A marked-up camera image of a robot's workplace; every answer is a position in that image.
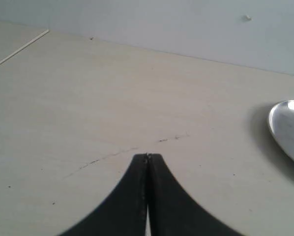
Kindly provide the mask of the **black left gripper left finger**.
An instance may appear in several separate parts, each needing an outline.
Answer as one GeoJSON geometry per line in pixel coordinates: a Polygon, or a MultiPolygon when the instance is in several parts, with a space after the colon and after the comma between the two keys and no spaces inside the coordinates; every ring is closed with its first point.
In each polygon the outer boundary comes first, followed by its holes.
{"type": "Polygon", "coordinates": [[[147,221],[147,155],[136,154],[125,174],[88,216],[63,236],[144,236],[147,221]]]}

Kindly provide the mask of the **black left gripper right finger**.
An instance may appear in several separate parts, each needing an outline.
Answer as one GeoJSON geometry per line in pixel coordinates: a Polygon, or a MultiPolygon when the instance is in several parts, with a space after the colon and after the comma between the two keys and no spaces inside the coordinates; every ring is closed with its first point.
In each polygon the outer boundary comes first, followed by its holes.
{"type": "Polygon", "coordinates": [[[153,236],[239,236],[197,204],[182,188],[162,155],[148,155],[148,208],[153,236]]]}

